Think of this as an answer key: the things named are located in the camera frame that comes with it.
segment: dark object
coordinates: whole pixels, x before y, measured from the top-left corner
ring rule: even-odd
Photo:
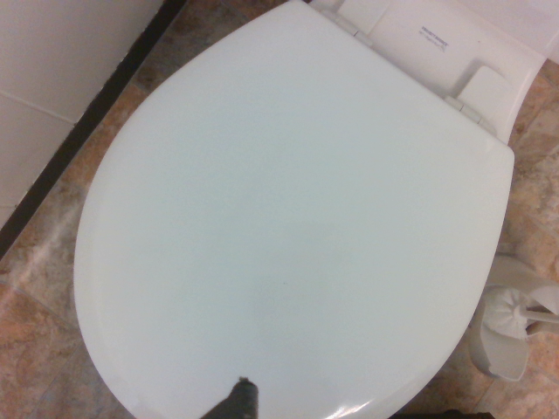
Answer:
[[[241,377],[226,399],[201,419],[257,419],[259,416],[259,389],[248,378]]]
[[[46,165],[24,199],[0,230],[0,259],[16,241],[19,233],[31,220],[31,217],[70,164],[72,158],[105,117],[157,40],[186,2],[187,0],[166,0],[146,30],[136,39],[127,56],[116,67],[113,75],[89,104],[83,116],[70,131],[51,161]]]
[[[464,415],[458,410],[448,410],[445,413],[421,415],[393,415],[390,419],[495,419],[490,413],[472,413]]]

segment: sticker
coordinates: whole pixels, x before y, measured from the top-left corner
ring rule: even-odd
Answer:
[[[429,31],[424,26],[421,27],[421,31],[419,31],[419,35],[427,39],[429,42],[431,42],[433,45],[439,48],[442,52],[446,51],[446,47],[448,46],[448,44],[445,41],[443,41],[441,38],[439,38],[437,35],[435,35],[433,32]]]

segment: wall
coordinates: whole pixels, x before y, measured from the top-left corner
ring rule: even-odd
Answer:
[[[0,226],[162,0],[0,0]]]

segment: dark baseboard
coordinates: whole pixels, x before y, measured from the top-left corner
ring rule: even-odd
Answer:
[[[84,145],[93,130],[100,124],[111,106],[119,98],[143,60],[169,27],[188,0],[166,0],[145,31],[136,39],[127,56],[116,67],[113,75],[87,107],[83,116],[66,137],[58,151],[33,183],[24,199],[0,230],[0,259],[6,254],[25,225],[31,220],[39,205],[68,167],[73,157]]]

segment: brown tile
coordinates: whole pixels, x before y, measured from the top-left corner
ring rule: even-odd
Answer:
[[[554,100],[557,96],[559,96],[557,89],[538,73],[526,94],[526,98],[522,102],[521,109],[514,122],[513,132],[508,142],[508,145],[514,151],[516,151],[517,142],[526,133],[536,115],[547,103]]]
[[[239,13],[250,20],[285,2],[286,0],[224,0],[224,3],[238,10]]]
[[[546,62],[543,63],[543,67],[540,70],[540,74],[547,77],[556,86],[559,86],[559,65],[558,64],[554,63],[553,61],[551,61],[549,59],[546,60]]]
[[[495,380],[477,406],[497,418],[555,419],[559,386],[536,368],[528,366],[518,382]]]
[[[77,329],[0,284],[0,417],[27,417],[79,342]]]
[[[134,83],[128,84],[62,175],[63,182],[89,189],[95,172],[114,137],[147,96],[148,94]]]
[[[559,382],[559,336],[538,333],[528,339],[530,358],[528,362],[545,371]]]
[[[0,280],[27,292],[70,325],[73,255],[86,192],[57,182],[14,245],[0,261]]]
[[[243,17],[218,0],[188,2],[136,73],[135,82],[153,92],[176,70],[244,23]]]
[[[558,146],[559,101],[554,100],[540,110],[525,134],[514,145],[511,144],[515,158],[514,166],[524,174]]]
[[[510,201],[559,234],[559,148],[513,180]]]
[[[29,419],[134,419],[116,400],[82,344]]]
[[[403,413],[442,413],[458,409],[472,412],[493,379],[483,375],[470,361],[467,335],[452,353],[445,365],[403,409]]]
[[[507,253],[532,266],[539,275],[559,282],[559,240],[514,202],[508,203],[500,240]]]

